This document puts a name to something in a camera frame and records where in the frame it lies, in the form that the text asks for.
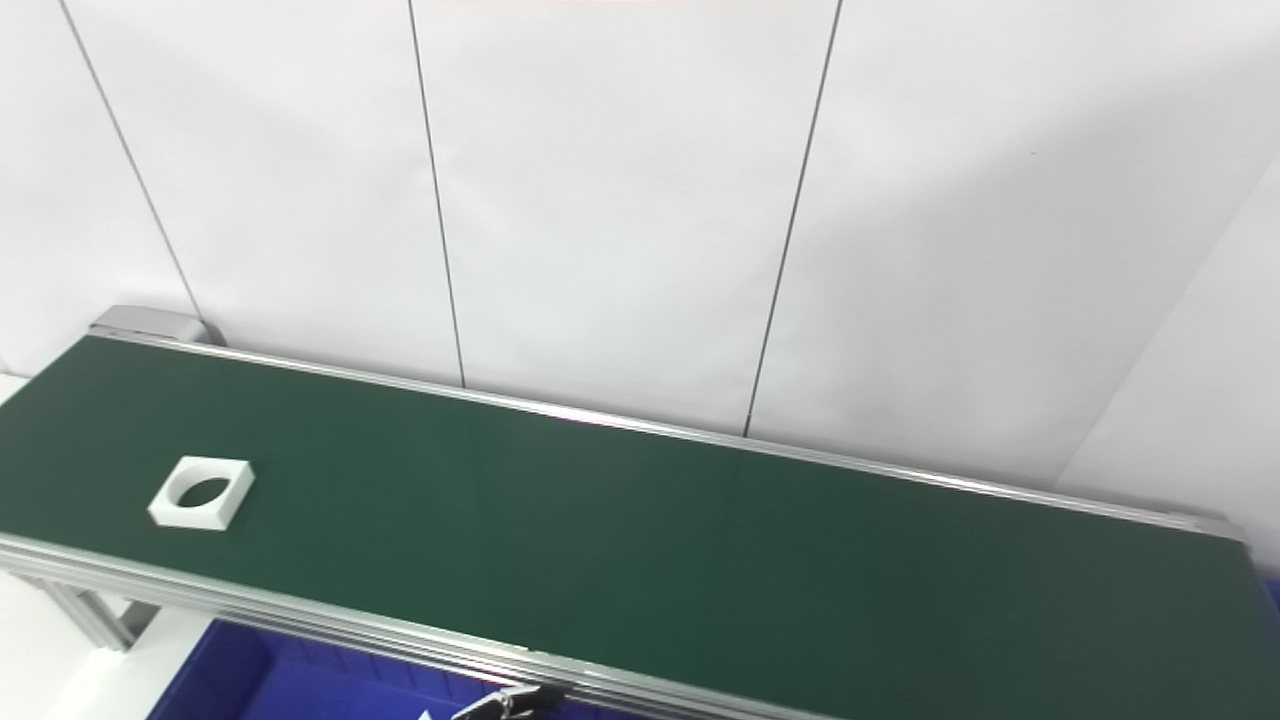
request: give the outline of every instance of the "metal bracket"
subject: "metal bracket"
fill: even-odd
[[[120,616],[116,616],[95,591],[44,578],[23,577],[23,579],[45,591],[54,605],[88,635],[90,642],[116,652],[133,647],[138,635],[160,611],[155,605],[133,601]]]
[[[182,342],[225,345],[218,328],[201,318],[138,305],[113,305],[90,324],[90,329],[111,334],[142,334]]]

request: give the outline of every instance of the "circular hole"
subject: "circular hole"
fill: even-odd
[[[216,500],[230,484],[228,478],[209,478],[191,486],[178,498],[178,507],[200,507],[201,505]]]

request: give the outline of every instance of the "green belt surface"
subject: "green belt surface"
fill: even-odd
[[[182,455],[257,479],[156,527]],[[0,406],[0,532],[847,717],[1280,717],[1243,544],[86,337]]]

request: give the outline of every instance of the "blue bin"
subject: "blue bin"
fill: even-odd
[[[1263,580],[1267,589],[1271,591],[1271,600],[1276,603],[1276,610],[1280,610],[1280,579]]]
[[[449,720],[497,689],[457,673],[215,620],[147,717]],[[573,701],[557,716],[645,720]]]

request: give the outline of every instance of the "wall panel seam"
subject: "wall panel seam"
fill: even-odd
[[[831,36],[827,38],[827,54],[822,61],[822,74],[818,77],[818,92],[814,96],[813,115],[809,119],[809,135],[805,137],[804,154],[800,158],[800,173],[796,178],[796,192],[791,200],[791,215],[787,218],[787,232],[782,240],[782,254],[778,259],[778,273],[773,281],[773,297],[769,301],[769,314],[764,320],[764,338],[760,342],[760,355],[755,363],[755,379],[751,382],[751,397],[746,404],[746,419],[742,423],[742,437],[751,432],[751,415],[755,413],[755,396],[760,389],[760,374],[764,372],[764,355],[769,348],[769,334],[773,331],[773,314],[778,306],[778,292],[782,290],[782,275],[787,266],[787,251],[791,249],[791,233],[795,231],[796,211],[800,208],[800,193],[804,188],[805,170],[809,168],[809,152],[813,150],[813,135],[818,127],[818,113],[822,109],[822,92],[827,86],[827,70],[831,68],[831,53],[836,46],[836,31],[840,28],[840,10],[845,0],[836,0],[836,12],[831,20]]]
[[[183,272],[182,263],[178,261],[178,254],[173,249],[173,241],[169,240],[169,232],[165,229],[164,222],[160,219],[160,213],[156,210],[155,201],[151,199],[151,191],[147,190],[147,183],[142,179],[142,172],[138,169],[138,163],[133,158],[133,151],[129,150],[129,142],[124,137],[124,131],[120,128],[120,122],[115,117],[111,101],[106,97],[106,90],[102,87],[102,81],[97,77],[97,69],[93,68],[93,61],[88,56],[88,49],[84,46],[84,40],[81,37],[79,28],[76,27],[76,19],[72,18],[70,8],[67,6],[67,0],[58,0],[58,6],[61,8],[63,17],[67,18],[67,27],[70,28],[72,37],[76,40],[76,46],[79,49],[81,58],[84,59],[84,67],[88,69],[90,78],[93,81],[97,96],[102,100],[102,106],[106,109],[106,117],[111,120],[111,129],[115,131],[115,137],[120,141],[120,149],[124,150],[124,158],[129,163],[133,178],[138,182],[138,188],[142,191],[142,199],[146,201],[147,210],[151,213],[151,219],[155,222],[156,229],[160,232],[160,238],[164,241],[165,250],[169,252],[169,260],[173,261],[174,270],[177,270],[178,278],[182,281],[182,287],[187,291],[187,300],[191,301],[191,309],[196,313],[197,318],[205,320],[205,314],[201,313],[200,304],[196,302],[196,293],[191,290],[191,282],[187,279],[187,273]]]
[[[426,132],[426,156],[431,164],[431,191],[435,195],[435,222],[440,231],[440,252],[444,258],[444,283],[449,290],[449,316],[453,320],[453,346],[458,356],[458,382],[467,387],[467,374],[462,365],[462,336],[458,332],[458,307],[453,297],[453,273],[449,268],[449,243],[444,238],[444,208],[440,205],[440,181],[435,170],[435,145],[431,141],[431,118],[426,110],[426,81],[422,77],[422,53],[417,38],[417,18],[413,13],[413,0],[404,0],[408,6],[408,29],[413,37],[413,69],[417,72],[417,92],[422,102],[422,129]]]

